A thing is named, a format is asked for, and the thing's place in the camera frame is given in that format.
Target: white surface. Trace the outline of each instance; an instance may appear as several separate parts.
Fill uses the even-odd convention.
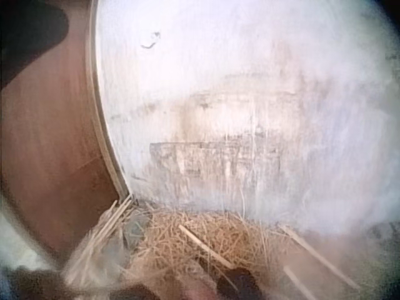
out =
[[[399,41],[373,2],[100,0],[96,39],[132,192],[322,232],[399,216]]]

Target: brown door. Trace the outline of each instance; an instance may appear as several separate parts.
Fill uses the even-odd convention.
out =
[[[22,223],[63,261],[118,194],[91,117],[89,1],[58,3],[69,19],[66,38],[1,92],[1,179]]]

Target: nest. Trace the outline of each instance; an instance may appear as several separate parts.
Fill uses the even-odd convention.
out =
[[[216,255],[196,244],[182,228]],[[100,217],[63,274],[68,284],[79,289],[138,282],[163,296],[161,283],[171,285],[171,280],[185,276],[215,288],[216,276],[229,263],[250,270],[262,288],[272,290],[283,277],[283,259],[297,250],[298,245],[277,229],[231,212],[154,209],[149,204],[143,208],[125,201],[119,207],[114,203]]]

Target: wooden trim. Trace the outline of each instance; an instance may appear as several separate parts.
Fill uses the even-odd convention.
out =
[[[98,70],[96,64],[96,20],[98,2],[98,0],[91,0],[89,27],[86,36],[86,76],[89,95],[92,99],[92,105],[90,105],[91,119],[107,170],[110,174],[112,183],[117,190],[119,198],[122,200],[128,196],[129,190],[126,186],[108,136],[99,90]]]

